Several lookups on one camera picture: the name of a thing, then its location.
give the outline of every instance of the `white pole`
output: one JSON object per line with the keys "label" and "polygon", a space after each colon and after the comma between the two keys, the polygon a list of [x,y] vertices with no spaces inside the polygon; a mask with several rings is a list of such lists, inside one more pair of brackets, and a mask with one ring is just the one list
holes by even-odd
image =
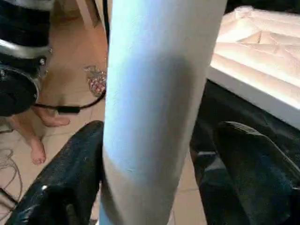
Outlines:
{"label": "white pole", "polygon": [[225,5],[113,2],[101,225],[167,224]]}

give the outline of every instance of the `black motor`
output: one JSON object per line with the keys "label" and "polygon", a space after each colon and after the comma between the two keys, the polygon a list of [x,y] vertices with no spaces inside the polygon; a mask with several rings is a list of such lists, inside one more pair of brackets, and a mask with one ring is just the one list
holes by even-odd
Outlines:
{"label": "black motor", "polygon": [[52,53],[54,0],[0,0],[0,116],[36,103]]}

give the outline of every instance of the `electrical cord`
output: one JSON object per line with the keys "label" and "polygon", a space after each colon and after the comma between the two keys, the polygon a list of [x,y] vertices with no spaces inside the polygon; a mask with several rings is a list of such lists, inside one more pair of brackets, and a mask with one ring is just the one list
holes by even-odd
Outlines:
{"label": "electrical cord", "polygon": [[[7,185],[5,185],[4,187],[0,187],[0,191],[1,191],[0,193],[3,194],[8,200],[10,200],[12,203],[14,203],[16,205],[16,203],[18,203],[21,199],[21,195],[22,195],[22,191],[23,191],[23,182],[22,182],[19,168],[16,165],[16,163],[14,162],[14,160],[12,159],[12,155],[13,155],[12,149],[0,149],[0,172],[3,170],[6,170],[8,168],[12,168],[14,170],[14,175],[13,175],[12,179],[7,183]],[[10,196],[7,192],[5,192],[5,189],[8,188],[8,186],[15,180],[16,176],[19,177],[20,191],[19,191],[18,197],[15,200],[14,197]],[[6,206],[8,209],[7,213],[0,213],[0,222],[1,222],[10,214],[10,212],[13,209],[8,207],[3,202],[0,202],[0,204],[3,206]]]}
{"label": "electrical cord", "polygon": [[[105,25],[105,34],[106,34],[106,40],[107,45],[109,46],[109,38],[110,38],[110,24],[109,24],[109,14],[108,14],[108,2],[107,0],[102,0],[103,4],[103,17],[104,17],[104,25]],[[35,107],[45,108],[45,109],[54,109],[58,113],[75,113],[78,114],[82,109],[90,108],[97,103],[99,103],[106,94],[106,90],[104,90],[99,98],[97,98],[95,101],[83,105],[83,106],[77,106],[77,105],[44,105],[44,104],[35,104]]]}

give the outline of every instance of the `bare leg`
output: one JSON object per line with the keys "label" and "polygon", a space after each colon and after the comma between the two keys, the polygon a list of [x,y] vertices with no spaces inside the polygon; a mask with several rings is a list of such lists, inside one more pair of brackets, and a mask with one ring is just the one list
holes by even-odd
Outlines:
{"label": "bare leg", "polygon": [[67,117],[62,116],[52,116],[47,111],[47,109],[39,108],[39,107],[33,107],[33,112],[41,118],[42,122],[47,127],[61,127],[66,126],[70,123],[70,119]]}
{"label": "bare leg", "polygon": [[31,160],[34,164],[42,164],[46,160],[45,150],[42,142],[34,133],[33,127],[29,121],[26,121],[22,114],[13,115],[7,120],[12,127],[16,129],[31,147]]}

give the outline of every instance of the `metal bolt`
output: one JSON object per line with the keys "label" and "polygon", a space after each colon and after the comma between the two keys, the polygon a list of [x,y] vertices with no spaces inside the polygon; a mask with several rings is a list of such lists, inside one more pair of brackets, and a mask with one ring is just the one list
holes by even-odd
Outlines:
{"label": "metal bolt", "polygon": [[42,66],[45,65],[45,60],[44,59],[40,59],[39,64],[41,64]]}

